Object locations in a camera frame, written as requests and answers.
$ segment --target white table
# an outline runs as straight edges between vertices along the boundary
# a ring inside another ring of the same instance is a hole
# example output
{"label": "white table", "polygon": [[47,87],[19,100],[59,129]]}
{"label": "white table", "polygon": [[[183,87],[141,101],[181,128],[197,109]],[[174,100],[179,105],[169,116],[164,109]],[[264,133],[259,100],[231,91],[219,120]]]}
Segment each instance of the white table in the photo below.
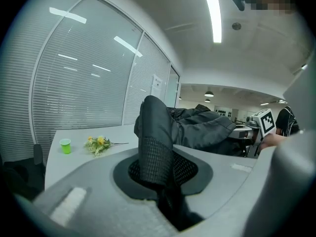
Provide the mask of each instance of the white table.
{"label": "white table", "polygon": [[[113,143],[127,143],[125,145],[112,146],[101,154],[101,157],[113,155],[124,150],[138,147],[138,138],[134,134],[134,125],[112,126],[93,129],[57,130],[51,144],[45,175],[45,189],[68,175],[82,164],[95,159],[95,156],[84,148],[88,137],[104,136]],[[71,140],[71,153],[62,152],[59,141]]]}

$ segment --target person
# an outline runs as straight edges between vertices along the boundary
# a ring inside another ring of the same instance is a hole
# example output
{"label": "person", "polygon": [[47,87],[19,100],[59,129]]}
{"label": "person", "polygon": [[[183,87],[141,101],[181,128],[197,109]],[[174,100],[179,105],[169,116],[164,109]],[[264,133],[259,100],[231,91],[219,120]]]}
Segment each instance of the person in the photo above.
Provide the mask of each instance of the person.
{"label": "person", "polygon": [[299,131],[296,118],[289,106],[282,109],[276,119],[276,134],[288,137]]}

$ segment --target green cup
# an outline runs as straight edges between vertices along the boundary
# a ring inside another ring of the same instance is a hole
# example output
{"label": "green cup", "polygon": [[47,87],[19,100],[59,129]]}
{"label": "green cup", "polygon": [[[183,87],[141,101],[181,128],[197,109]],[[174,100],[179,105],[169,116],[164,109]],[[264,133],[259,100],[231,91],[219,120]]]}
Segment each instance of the green cup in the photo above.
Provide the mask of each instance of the green cup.
{"label": "green cup", "polygon": [[60,140],[61,149],[63,150],[64,154],[70,154],[71,153],[71,147],[70,147],[70,139],[62,139]]}

